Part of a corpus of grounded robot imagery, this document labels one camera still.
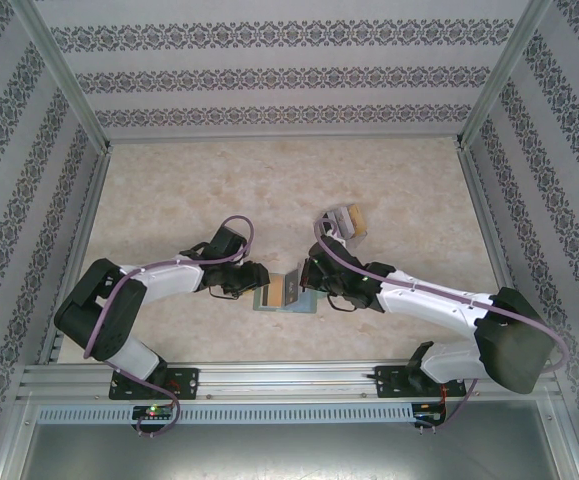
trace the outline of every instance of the marble surface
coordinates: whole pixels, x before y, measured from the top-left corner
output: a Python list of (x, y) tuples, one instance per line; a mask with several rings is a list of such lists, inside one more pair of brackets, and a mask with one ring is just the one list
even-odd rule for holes
[[(288, 140), (114, 147), (84, 267), (144, 264), (209, 241), (232, 214), (256, 227), (251, 259), (285, 273), (314, 243), (322, 210), (355, 202), (361, 261), (392, 264), (457, 289), (497, 290), (452, 140)], [(246, 226), (232, 225), (246, 233)], [(168, 361), (408, 358), (453, 332), (404, 315), (263, 313), (253, 295), (207, 292), (144, 306), (133, 333)], [(65, 339), (60, 362), (82, 362)]]

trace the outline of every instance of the vented metal plate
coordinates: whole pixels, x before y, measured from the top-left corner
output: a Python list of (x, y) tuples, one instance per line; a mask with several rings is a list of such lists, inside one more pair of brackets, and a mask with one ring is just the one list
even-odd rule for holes
[[(132, 405), (46, 405), (40, 425), (111, 425), (132, 422)], [(413, 422), (410, 403), (318, 404), (318, 405), (183, 405), (179, 424), (260, 425), (306, 423)], [(144, 424), (168, 423), (145, 420)]]

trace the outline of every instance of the robotic arm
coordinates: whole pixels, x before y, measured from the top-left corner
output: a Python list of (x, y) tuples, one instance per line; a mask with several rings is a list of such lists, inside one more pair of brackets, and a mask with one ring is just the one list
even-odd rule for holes
[(408, 384), (400, 385), (405, 389), (464, 378), (491, 378), (513, 392), (530, 393), (554, 346), (555, 334), (546, 333), (550, 332), (546, 327), (541, 330), (495, 312), (519, 314), (538, 322), (538, 326), (543, 324), (514, 289), (503, 287), (495, 295), (461, 292), (420, 281), (383, 263), (363, 266), (339, 239), (330, 235), (321, 236), (320, 242), (310, 249), (301, 285), (329, 296), (341, 296), (354, 309), (413, 315), (465, 338), (446, 345), (422, 344), (410, 362)]
[(265, 267), (243, 263), (247, 253), (246, 239), (223, 223), (211, 242), (170, 260), (142, 268), (97, 260), (62, 303), (54, 323), (85, 350), (85, 358), (91, 355), (161, 386), (166, 362), (130, 334), (138, 310), (169, 295), (204, 289), (211, 293), (212, 287), (220, 286), (226, 297), (219, 298), (236, 299), (267, 285)]

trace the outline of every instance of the wallpaper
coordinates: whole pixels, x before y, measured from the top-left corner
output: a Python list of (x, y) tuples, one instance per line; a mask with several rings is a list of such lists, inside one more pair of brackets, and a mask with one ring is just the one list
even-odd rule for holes
[(11, 6), (0, 1), (0, 426), (35, 363), (97, 155)]
[(37, 6), (112, 140), (457, 134), (526, 0)]
[(579, 1), (556, 1), (472, 148), (517, 288), (571, 349), (579, 438)]

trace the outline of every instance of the beige floor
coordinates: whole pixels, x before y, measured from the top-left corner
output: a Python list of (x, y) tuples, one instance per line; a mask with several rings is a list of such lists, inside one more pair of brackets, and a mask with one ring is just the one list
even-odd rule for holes
[[(458, 289), (496, 285), (450, 139), (296, 140), (122, 145), (111, 165), (85, 268), (143, 264), (210, 240), (232, 214), (256, 226), (251, 259), (287, 272), (314, 243), (327, 207), (356, 202), (369, 235), (354, 251)], [(244, 225), (234, 224), (246, 233)], [(252, 297), (179, 295), (140, 311), (134, 334), (168, 361), (407, 358), (449, 330), (411, 317), (261, 313)], [(81, 362), (65, 341), (60, 362)]]

